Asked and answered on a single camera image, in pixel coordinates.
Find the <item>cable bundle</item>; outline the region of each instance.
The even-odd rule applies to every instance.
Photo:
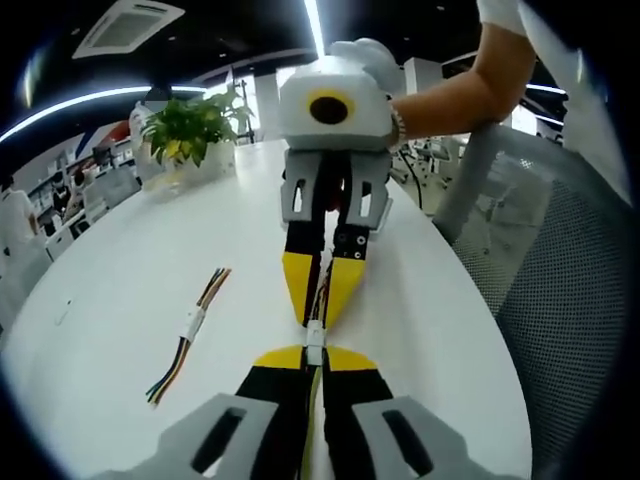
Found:
[[[211,280],[209,280],[204,292],[202,292],[202,295],[196,302],[195,310],[189,315],[182,335],[180,335],[178,351],[176,352],[171,367],[169,367],[167,373],[164,374],[164,377],[162,377],[162,379],[146,393],[147,402],[151,405],[157,406],[158,403],[160,403],[162,396],[166,393],[167,389],[180,372],[180,369],[184,364],[184,360],[187,357],[187,353],[189,352],[189,347],[193,343],[193,340],[202,325],[202,321],[204,320],[207,308],[209,308],[209,304],[216,296],[218,290],[220,290],[220,287],[230,273],[231,269],[229,268],[218,268],[211,277]]]

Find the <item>hole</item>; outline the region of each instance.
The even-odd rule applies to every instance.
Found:
[[[325,125],[337,125],[349,116],[347,105],[337,98],[320,97],[311,102],[309,113]]]
[[[415,474],[415,478],[421,478],[433,471],[433,462],[429,454],[404,415],[398,410],[391,410],[384,412],[382,417],[389,425],[398,442],[402,457],[411,469],[410,472]]]
[[[220,417],[198,449],[191,468],[200,474],[207,472],[213,475],[217,471],[217,464],[245,413],[244,410],[230,408]]]
[[[293,211],[300,213],[302,211],[302,189],[304,188],[304,180],[298,180],[296,190],[293,192]]]
[[[364,182],[362,184],[362,197],[360,199],[360,216],[368,217],[371,211],[371,184]]]

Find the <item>colored wires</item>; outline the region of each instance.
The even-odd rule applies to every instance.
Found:
[[[169,367],[167,373],[164,374],[164,377],[162,377],[160,381],[151,387],[146,393],[147,402],[151,405],[157,406],[160,403],[162,396],[167,392],[175,378],[178,376],[182,365],[184,365],[189,348],[191,347],[198,330],[200,330],[207,308],[230,273],[231,269],[229,268],[218,268],[211,277],[211,280],[209,280],[209,283],[207,283],[202,295],[200,295],[200,298],[196,302],[195,310],[189,314],[189,318],[184,325],[184,330],[180,335],[180,341],[178,343],[178,351],[173,358],[171,367]]]
[[[327,309],[327,297],[329,296],[329,277],[332,265],[333,261],[331,261],[329,267],[327,267],[327,272],[322,279],[322,284],[316,293],[313,301],[313,307],[311,308],[311,320],[322,319],[322,322],[324,323],[324,316],[326,315]]]

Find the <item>robot eye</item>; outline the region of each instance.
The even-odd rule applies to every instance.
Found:
[[[309,113],[325,125],[342,123],[352,112],[353,101],[341,92],[319,90],[309,97]]]

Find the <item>office desk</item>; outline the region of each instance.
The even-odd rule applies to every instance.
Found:
[[[284,149],[238,148],[236,178],[175,198],[134,195],[33,291],[3,365],[35,432],[73,475],[134,466],[164,429],[213,395],[235,393],[262,353],[304,343],[281,265]],[[389,190],[386,227],[328,343],[369,356],[396,396],[414,396],[463,434],[474,460],[524,477],[527,414],[498,327],[435,227],[398,185]],[[171,363],[185,314],[216,267],[233,273],[152,410],[144,393]],[[327,478],[322,428],[315,432],[315,478]]]

